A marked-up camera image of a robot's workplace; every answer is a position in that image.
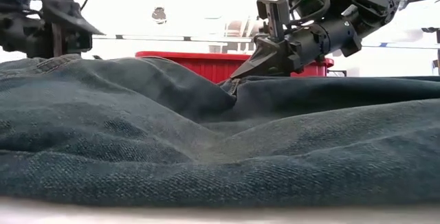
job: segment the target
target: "red bin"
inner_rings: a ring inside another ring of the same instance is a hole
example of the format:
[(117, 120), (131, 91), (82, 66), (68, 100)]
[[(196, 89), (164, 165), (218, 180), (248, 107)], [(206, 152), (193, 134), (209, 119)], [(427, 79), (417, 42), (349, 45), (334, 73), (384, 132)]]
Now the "red bin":
[[(221, 82), (246, 61), (250, 55), (241, 54), (213, 54), (213, 53), (180, 53), (180, 52), (137, 52), (136, 57), (145, 58), (159, 56), (167, 58), (187, 67), (195, 73), (209, 79), (214, 83)], [(307, 65), (302, 74), (292, 73), (292, 77), (327, 76), (327, 69), (332, 67), (334, 61), (326, 58), (325, 62), (313, 62)]]

